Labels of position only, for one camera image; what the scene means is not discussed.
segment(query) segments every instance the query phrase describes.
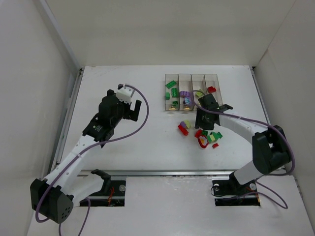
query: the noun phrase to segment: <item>screw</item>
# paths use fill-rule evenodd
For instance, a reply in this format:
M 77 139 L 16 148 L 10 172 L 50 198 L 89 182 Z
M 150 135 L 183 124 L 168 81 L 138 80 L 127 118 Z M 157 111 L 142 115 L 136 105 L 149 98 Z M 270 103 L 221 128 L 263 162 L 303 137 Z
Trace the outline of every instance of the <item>screw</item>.
M 215 184 L 213 185 L 213 189 L 214 189 L 215 191 L 219 191 L 219 190 L 220 190 L 220 185 L 219 185 L 218 183 L 215 183 Z
M 256 184 L 251 183 L 250 188 L 251 188 L 251 190 L 255 191 L 257 189 Z
M 126 190 L 126 186 L 124 186 L 123 184 L 119 186 L 119 191 L 125 192 L 125 190 Z

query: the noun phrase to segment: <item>white block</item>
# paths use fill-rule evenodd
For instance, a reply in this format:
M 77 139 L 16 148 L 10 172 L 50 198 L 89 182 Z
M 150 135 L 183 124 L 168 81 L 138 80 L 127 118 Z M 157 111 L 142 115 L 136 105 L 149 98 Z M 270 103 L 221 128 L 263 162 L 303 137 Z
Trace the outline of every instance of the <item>white block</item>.
M 134 94 L 134 90 L 132 88 L 122 87 L 120 90 L 117 91 L 116 97 L 124 103 L 131 103 L 131 98 Z

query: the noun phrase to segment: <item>yellow toy block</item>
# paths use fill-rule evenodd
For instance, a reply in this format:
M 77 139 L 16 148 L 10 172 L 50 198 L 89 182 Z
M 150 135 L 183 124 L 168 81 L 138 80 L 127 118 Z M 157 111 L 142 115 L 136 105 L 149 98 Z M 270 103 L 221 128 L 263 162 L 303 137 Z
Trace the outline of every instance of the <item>yellow toy block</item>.
M 211 139 L 211 143 L 216 140 L 215 137 L 212 134 L 210 134 L 210 139 Z

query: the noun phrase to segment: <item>metal frame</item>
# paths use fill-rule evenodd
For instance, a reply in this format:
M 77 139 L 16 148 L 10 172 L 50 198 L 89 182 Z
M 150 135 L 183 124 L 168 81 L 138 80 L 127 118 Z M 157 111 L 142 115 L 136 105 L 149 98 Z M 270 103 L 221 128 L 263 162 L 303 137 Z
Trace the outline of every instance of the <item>metal frame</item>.
M 56 44 L 61 56 L 69 67 L 71 74 L 76 76 L 81 68 L 78 59 L 76 58 L 73 50 L 71 49 L 66 37 L 64 36 L 60 25 L 58 24 L 52 10 L 50 9 L 46 0 L 33 0 L 34 5 L 37 7 L 50 35 Z
M 62 129 L 61 129 L 61 133 L 59 137 L 56 138 L 56 142 L 58 142 L 58 144 L 55 145 L 55 148 L 53 150 L 52 157 L 49 163 L 48 173 L 52 172 L 55 169 L 56 165 L 60 163 L 61 157 L 63 155 L 65 141 L 69 132 L 69 127 L 70 127 L 70 123 L 71 123 L 71 119 L 72 119 L 72 115 L 74 111 L 75 102 L 78 97 L 79 88 L 80 88 L 80 84 L 83 77 L 83 72 L 84 72 L 83 69 L 79 70 L 79 73 L 74 83 L 74 88 L 72 90 L 71 97 L 69 98 L 67 102 L 67 112 L 66 112 L 65 118 L 64 120 L 61 120 L 59 124 L 59 126 L 62 127 Z

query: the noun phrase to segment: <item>white table surface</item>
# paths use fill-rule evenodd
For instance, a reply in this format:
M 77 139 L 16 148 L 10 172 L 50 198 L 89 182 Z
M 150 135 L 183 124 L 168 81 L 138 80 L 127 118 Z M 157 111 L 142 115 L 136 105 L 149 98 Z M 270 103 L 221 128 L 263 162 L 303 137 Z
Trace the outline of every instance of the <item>white table surface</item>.
M 129 177 L 125 207 L 92 207 L 81 236 L 313 236 L 293 177 L 263 177 L 261 183 L 287 202 L 282 209 L 260 196 L 258 206 L 215 206 L 210 177 Z M 279 199 L 265 188 L 261 191 Z M 87 208 L 75 207 L 62 224 L 77 236 Z M 28 236 L 57 236 L 53 221 L 32 218 Z
M 252 159 L 252 147 L 240 136 L 216 126 L 223 138 L 219 147 L 201 149 L 195 129 L 183 136 L 178 124 L 188 119 L 194 126 L 195 112 L 164 110 L 164 76 L 175 74 L 217 74 L 223 103 L 239 114 L 266 121 L 248 66 L 87 66 L 80 85 L 63 157 L 77 143 L 83 129 L 98 112 L 108 89 L 128 83 L 141 90 L 149 101 L 150 115 L 145 127 L 133 137 L 107 144 L 95 151 L 84 170 L 235 170 Z M 136 94 L 134 100 L 140 99 Z M 138 122 L 122 120 L 114 137 L 134 131 L 144 120 L 142 103 Z

